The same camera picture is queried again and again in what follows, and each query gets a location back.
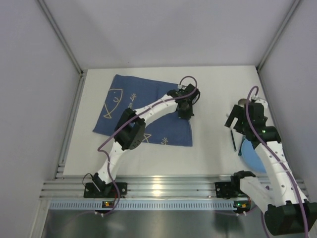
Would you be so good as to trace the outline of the black handled knife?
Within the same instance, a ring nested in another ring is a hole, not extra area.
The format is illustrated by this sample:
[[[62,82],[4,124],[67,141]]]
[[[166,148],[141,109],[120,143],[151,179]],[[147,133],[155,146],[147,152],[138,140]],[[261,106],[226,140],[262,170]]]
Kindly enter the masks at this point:
[[[231,139],[232,139],[232,144],[233,144],[234,151],[237,152],[237,148],[236,148],[236,143],[235,143],[232,127],[230,126],[229,129],[230,129],[230,134],[231,134]]]

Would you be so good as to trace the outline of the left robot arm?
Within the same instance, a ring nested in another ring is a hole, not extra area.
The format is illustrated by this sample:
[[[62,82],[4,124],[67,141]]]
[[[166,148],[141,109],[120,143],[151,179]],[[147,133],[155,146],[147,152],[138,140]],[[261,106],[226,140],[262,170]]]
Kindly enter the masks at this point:
[[[106,161],[92,176],[95,189],[100,193],[108,193],[114,185],[120,157],[142,143],[148,125],[174,112],[179,119],[189,120],[193,117],[193,105],[198,101],[200,94],[196,86],[188,84],[179,87],[178,90],[168,91],[158,100],[142,108],[125,109],[114,133],[97,148],[98,152],[106,155]]]

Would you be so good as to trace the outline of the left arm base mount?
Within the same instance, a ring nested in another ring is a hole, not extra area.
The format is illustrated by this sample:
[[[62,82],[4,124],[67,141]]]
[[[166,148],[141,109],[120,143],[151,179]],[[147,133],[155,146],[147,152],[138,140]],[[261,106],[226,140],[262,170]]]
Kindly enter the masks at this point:
[[[84,185],[84,198],[123,198],[127,194],[128,183],[110,182],[106,184],[99,178],[98,173],[89,175],[92,180]]]

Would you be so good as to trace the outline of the beige cup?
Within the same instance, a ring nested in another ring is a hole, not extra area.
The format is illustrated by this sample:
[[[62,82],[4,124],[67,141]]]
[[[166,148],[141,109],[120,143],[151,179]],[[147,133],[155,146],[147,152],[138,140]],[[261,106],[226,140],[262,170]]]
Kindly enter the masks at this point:
[[[238,100],[238,105],[241,106],[241,107],[244,107],[247,102],[248,102],[247,99],[242,98],[242,99],[239,99],[239,100]]]

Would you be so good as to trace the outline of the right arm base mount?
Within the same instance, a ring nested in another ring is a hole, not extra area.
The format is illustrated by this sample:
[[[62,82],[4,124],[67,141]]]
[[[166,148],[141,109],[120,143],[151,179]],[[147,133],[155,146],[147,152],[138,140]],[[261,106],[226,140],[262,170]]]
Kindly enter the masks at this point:
[[[231,199],[231,198],[247,198],[247,195],[240,192],[231,182],[216,182],[215,191],[217,198]]]

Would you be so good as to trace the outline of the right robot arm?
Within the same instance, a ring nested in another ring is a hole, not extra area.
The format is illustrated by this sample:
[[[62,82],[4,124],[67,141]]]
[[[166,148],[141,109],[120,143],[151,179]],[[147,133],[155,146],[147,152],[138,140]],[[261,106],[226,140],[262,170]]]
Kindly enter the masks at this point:
[[[244,106],[234,105],[225,126],[232,126],[251,142],[265,167],[271,189],[265,188],[251,171],[235,172],[231,185],[236,193],[253,200],[273,236],[303,233],[307,237],[317,220],[317,204],[310,202],[299,188],[277,129],[267,126],[266,121],[264,105],[251,100]]]

